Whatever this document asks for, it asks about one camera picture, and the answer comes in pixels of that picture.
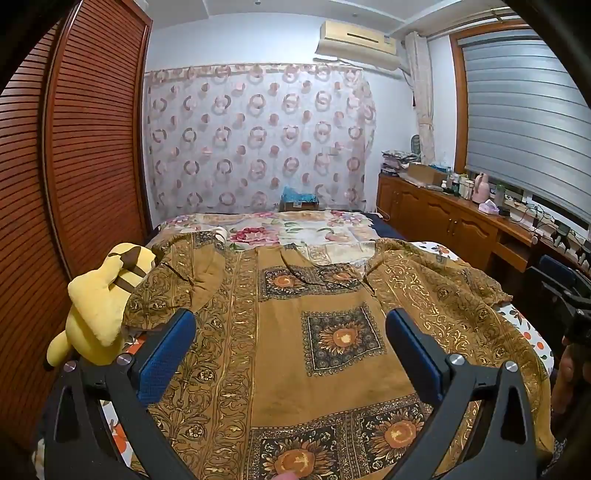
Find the wall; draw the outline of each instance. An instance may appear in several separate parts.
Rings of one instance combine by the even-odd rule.
[[[449,35],[428,42],[433,71],[436,163],[453,168],[456,157],[456,72]]]
[[[313,63],[324,18],[291,14],[217,15],[154,30],[146,71],[217,63]],[[367,210],[375,210],[382,150],[410,150],[418,132],[413,94],[396,78],[366,72],[377,110],[374,146],[365,171]],[[151,208],[152,223],[160,219]]]

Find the plush toy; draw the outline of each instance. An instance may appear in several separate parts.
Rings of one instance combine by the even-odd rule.
[[[127,300],[154,261],[147,248],[119,244],[97,270],[72,280],[66,329],[51,341],[46,368],[64,362],[72,348],[95,365],[110,364],[124,345],[121,323]]]

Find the roller blind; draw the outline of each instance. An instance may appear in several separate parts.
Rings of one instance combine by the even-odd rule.
[[[533,30],[458,41],[466,65],[466,168],[591,222],[591,109]]]

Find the pink bottle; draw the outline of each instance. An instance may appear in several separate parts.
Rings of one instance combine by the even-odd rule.
[[[488,184],[488,175],[481,173],[476,177],[474,182],[474,194],[472,195],[472,201],[475,203],[484,203],[491,196],[491,186]]]

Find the curtain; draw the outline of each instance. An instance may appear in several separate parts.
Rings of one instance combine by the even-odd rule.
[[[414,99],[417,104],[418,134],[421,139],[421,161],[435,162],[433,137],[433,77],[427,39],[411,32],[405,39],[408,64],[413,79]]]
[[[275,210],[285,186],[364,209],[376,112],[361,69],[250,64],[148,75],[150,192],[162,219]]]

